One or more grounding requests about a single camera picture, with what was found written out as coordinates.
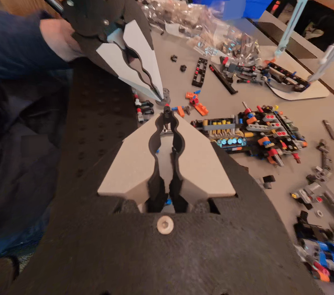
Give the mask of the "black lego frame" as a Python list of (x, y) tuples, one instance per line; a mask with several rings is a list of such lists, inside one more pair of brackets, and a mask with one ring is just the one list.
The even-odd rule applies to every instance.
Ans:
[(193, 79), (191, 82), (191, 85), (197, 88), (202, 88), (205, 74), (206, 74), (206, 68), (207, 68), (208, 60), (204, 58), (199, 58), (198, 62), (196, 64), (196, 68), (194, 71)]

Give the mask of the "long black lego beam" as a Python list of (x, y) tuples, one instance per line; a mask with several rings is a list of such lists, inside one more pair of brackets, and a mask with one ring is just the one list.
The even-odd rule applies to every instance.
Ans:
[(220, 83), (229, 92), (229, 94), (235, 95), (238, 93), (238, 91), (232, 87), (231, 83), (227, 81), (227, 79), (223, 76), (223, 74), (219, 72), (212, 64), (209, 64), (209, 68), (213, 72), (213, 74), (217, 77), (217, 79), (220, 81)]

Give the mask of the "person's left hand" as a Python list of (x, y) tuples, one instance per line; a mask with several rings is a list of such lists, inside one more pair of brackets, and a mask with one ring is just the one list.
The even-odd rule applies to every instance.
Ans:
[(50, 49), (65, 62), (85, 57), (79, 44), (72, 37), (74, 34), (72, 26), (66, 20), (43, 19), (40, 21), (39, 28)]

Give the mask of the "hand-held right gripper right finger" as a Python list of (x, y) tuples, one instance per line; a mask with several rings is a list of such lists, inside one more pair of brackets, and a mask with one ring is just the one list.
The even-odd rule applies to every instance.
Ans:
[(207, 137), (178, 114), (172, 123), (172, 204), (186, 213), (198, 201), (234, 197), (234, 189)]

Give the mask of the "person's dark blue trousers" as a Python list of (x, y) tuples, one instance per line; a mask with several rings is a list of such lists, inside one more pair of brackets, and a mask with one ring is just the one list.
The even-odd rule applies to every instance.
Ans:
[(47, 227), (72, 80), (71, 70), (1, 80), (1, 255)]

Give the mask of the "dark grey lego axle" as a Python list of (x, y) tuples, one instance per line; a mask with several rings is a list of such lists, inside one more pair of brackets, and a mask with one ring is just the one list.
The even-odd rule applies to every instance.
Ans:
[(331, 123), (328, 122), (327, 120), (323, 120), (323, 121), (322, 121), (322, 124), (323, 124), (325, 130), (327, 131), (329, 137), (330, 137), (332, 140), (334, 140), (334, 130), (333, 130), (333, 127), (332, 127)]

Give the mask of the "dark grey lego gear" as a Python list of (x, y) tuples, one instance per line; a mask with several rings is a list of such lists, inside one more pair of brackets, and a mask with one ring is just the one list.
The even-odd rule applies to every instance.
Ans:
[(156, 104), (158, 106), (162, 106), (162, 107), (164, 107), (166, 105), (169, 106), (170, 102), (171, 102), (169, 89), (163, 88), (163, 96), (164, 96), (163, 100), (162, 101), (157, 101), (156, 100)]

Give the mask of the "grey lego steering assembly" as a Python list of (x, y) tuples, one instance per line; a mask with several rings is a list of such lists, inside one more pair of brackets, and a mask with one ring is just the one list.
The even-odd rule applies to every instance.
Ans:
[(331, 168), (315, 167), (314, 173), (306, 177), (307, 184), (290, 192), (290, 196), (307, 210), (312, 210), (314, 204), (323, 202), (333, 207), (333, 193), (327, 185), (331, 176)]

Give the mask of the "black lego arm assembly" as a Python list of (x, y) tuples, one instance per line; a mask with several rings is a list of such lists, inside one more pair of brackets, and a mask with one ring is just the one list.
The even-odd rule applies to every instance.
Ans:
[(168, 127), (170, 126), (170, 130), (174, 130), (175, 127), (175, 117), (173, 115), (173, 111), (171, 110), (171, 107), (169, 104), (166, 104), (164, 106), (164, 111), (163, 111), (163, 125), (165, 129), (168, 130)]

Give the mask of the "multicolour lego chassis assembly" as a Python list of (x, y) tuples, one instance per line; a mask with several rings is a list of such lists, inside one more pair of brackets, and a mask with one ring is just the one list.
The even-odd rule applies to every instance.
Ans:
[(228, 154), (245, 153), (276, 167), (284, 167), (284, 158), (291, 156), (301, 164), (299, 153), (308, 143), (294, 122), (277, 106), (257, 106), (252, 111), (243, 105), (244, 111), (237, 115), (194, 120), (191, 125)]

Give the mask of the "blue grey lego piston assembly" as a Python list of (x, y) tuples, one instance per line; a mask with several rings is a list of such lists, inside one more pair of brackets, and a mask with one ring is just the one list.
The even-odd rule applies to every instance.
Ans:
[(315, 279), (334, 282), (334, 235), (333, 229), (308, 222), (308, 213), (301, 211), (296, 217), (294, 232), (297, 253)]

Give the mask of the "cluster of black lego connectors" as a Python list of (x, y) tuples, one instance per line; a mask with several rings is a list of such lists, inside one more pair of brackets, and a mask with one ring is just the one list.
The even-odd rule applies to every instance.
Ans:
[(147, 119), (144, 118), (145, 115), (153, 115), (153, 103), (146, 100), (140, 101), (138, 94), (135, 92), (133, 93), (135, 108), (137, 112), (137, 120), (139, 124), (143, 124)]

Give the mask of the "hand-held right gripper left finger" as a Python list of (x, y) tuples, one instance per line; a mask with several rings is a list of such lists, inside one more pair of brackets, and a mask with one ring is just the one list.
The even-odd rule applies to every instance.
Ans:
[(147, 205), (148, 212), (161, 211), (161, 177), (157, 150), (161, 146), (161, 115), (126, 137), (100, 187), (99, 196), (121, 197), (137, 205)]

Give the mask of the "white book stand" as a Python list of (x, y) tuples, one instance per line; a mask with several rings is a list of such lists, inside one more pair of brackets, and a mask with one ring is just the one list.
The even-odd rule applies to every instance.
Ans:
[[(288, 22), (286, 30), (284, 31), (280, 41), (278, 42), (277, 49), (274, 52), (273, 56), (274, 59), (278, 59), (281, 56), (281, 54), (286, 51), (292, 32), (294, 31), (294, 28), (306, 6), (307, 1), (308, 0), (297, 0), (296, 7), (294, 8), (290, 21)], [(320, 80), (320, 78), (326, 73), (326, 70), (329, 68), (332, 62), (333, 62), (333, 44), (327, 48), (323, 58), (319, 60), (320, 66), (316, 71), (316, 73), (310, 75), (307, 78), (307, 81), (311, 83), (311, 85), (304, 92), (285, 93), (279, 90), (272, 89), (268, 85), (267, 86), (277, 96), (289, 101), (328, 97), (329, 92), (325, 92), (321, 89), (320, 82), (318, 80)]]

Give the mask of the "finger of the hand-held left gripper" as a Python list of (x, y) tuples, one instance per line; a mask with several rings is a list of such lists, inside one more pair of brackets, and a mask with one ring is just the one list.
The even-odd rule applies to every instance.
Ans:
[(123, 40), (127, 48), (135, 52), (140, 59), (142, 70), (149, 77), (150, 86), (153, 88), (157, 99), (163, 100), (163, 86), (155, 51), (149, 45), (136, 20), (126, 24)]
[(162, 100), (159, 92), (143, 80), (139, 71), (129, 65), (125, 57), (125, 52), (117, 43), (102, 43), (96, 49), (96, 52), (121, 81), (150, 98), (159, 101)]

